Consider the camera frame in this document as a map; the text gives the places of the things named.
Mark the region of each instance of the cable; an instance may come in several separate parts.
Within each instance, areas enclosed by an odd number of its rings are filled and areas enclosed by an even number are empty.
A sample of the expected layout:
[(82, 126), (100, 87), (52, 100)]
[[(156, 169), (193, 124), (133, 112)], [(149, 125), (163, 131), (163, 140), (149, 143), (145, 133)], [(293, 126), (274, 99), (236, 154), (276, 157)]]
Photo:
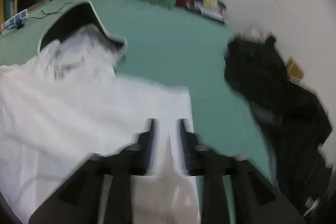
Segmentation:
[[(26, 23), (26, 21), (28, 20), (28, 19), (31, 19), (31, 18), (36, 18), (36, 19), (42, 19), (42, 18), (45, 18), (45, 17), (47, 17), (47, 16), (49, 16), (49, 15), (53, 15), (53, 14), (58, 14), (58, 13), (60, 13), (60, 11), (62, 10), (62, 8), (65, 6), (65, 5), (67, 5), (67, 4), (72, 4), (73, 2), (67, 2), (67, 3), (64, 3), (62, 6), (61, 6), (61, 8), (59, 8), (58, 10), (56, 10), (55, 12), (51, 12), (51, 13), (45, 13), (43, 10), (41, 10), (41, 12), (43, 13), (43, 17), (28, 17), (25, 21), (23, 21), (22, 23), (21, 23), (21, 27), (23, 27), (23, 25)], [(7, 30), (12, 30), (12, 29), (14, 29), (14, 28), (16, 28), (16, 27), (18, 27), (18, 23), (16, 22), (16, 23), (13, 23), (13, 24), (9, 24), (9, 25), (7, 25), (6, 27), (4, 27), (3, 29), (2, 29), (2, 31), (0, 31), (0, 34), (5, 30), (5, 29), (7, 29)]]
[(4, 30), (6, 30), (6, 29), (7, 29), (7, 30), (11, 30), (11, 29), (14, 29), (14, 28), (16, 27), (16, 26), (15, 26), (15, 27), (13, 27), (13, 28), (8, 29), (8, 27), (9, 27), (9, 26), (12, 26), (12, 25), (16, 25), (16, 23), (9, 24), (9, 25), (7, 25), (6, 27), (4, 27), (4, 28), (1, 30), (0, 34), (1, 34)]
[(23, 24), (28, 20), (28, 19), (31, 19), (31, 18), (36, 18), (36, 19), (42, 19), (42, 18), (45, 18), (46, 16), (44, 16), (44, 17), (29, 17), (29, 18), (27, 18), (24, 22), (22, 22)]
[(58, 14), (60, 12), (60, 10), (62, 10), (62, 8), (67, 5), (67, 4), (72, 4), (73, 2), (67, 2), (67, 3), (64, 3), (61, 8), (59, 8), (58, 10), (56, 10), (55, 12), (51, 12), (51, 13), (45, 13), (43, 10), (41, 10), (41, 12), (43, 13), (43, 15), (53, 15), (53, 14)]

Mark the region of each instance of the white cloth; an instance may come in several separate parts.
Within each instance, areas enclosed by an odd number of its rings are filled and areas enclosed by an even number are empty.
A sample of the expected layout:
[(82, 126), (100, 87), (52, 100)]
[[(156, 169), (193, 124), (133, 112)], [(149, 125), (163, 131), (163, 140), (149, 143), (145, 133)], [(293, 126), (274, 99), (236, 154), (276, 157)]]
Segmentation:
[(27, 223), (89, 153), (117, 152), (159, 119), (152, 177), (135, 177), (135, 223), (197, 223), (196, 181), (179, 174), (170, 135), (192, 125), (186, 89), (118, 75), (113, 52), (85, 27), (22, 66), (0, 67), (0, 190)]

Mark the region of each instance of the green bedsheet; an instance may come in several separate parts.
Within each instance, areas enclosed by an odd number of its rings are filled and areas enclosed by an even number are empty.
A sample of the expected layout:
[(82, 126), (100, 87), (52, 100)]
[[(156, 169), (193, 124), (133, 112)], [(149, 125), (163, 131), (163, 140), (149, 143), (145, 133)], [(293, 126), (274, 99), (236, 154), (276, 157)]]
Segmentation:
[[(30, 16), (41, 17), (62, 4), (55, 0)], [(261, 132), (242, 96), (223, 76), (227, 40), (232, 30), (187, 12), (140, 0), (91, 0), (104, 26), (129, 43), (117, 73), (137, 75), (190, 90), (194, 130), (223, 154), (242, 153), (269, 177), (268, 153)], [(30, 19), (26, 26), (0, 38), (0, 65), (24, 64), (37, 54), (42, 33), (59, 14)]]

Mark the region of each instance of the white wall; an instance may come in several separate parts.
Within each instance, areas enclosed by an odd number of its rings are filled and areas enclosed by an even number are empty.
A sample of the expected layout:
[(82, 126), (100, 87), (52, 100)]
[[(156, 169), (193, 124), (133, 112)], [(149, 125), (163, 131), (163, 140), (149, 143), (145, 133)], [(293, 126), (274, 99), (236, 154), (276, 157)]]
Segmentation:
[[(223, 1), (237, 31), (256, 22), (277, 36), (284, 60), (298, 61), (304, 83), (318, 92), (336, 127), (336, 0)], [(336, 163), (336, 130), (323, 150)]]

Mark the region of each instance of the black cloth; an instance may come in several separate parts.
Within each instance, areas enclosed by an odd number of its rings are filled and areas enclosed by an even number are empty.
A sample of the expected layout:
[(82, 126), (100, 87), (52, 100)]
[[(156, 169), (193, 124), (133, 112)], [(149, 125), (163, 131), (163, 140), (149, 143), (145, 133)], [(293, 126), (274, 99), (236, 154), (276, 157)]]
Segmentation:
[(236, 37), (228, 44), (224, 76), (250, 103), (266, 142), (277, 160), (281, 192), (303, 213), (309, 197), (324, 195), (331, 175), (318, 146), (332, 126), (318, 97), (292, 83), (274, 47)]

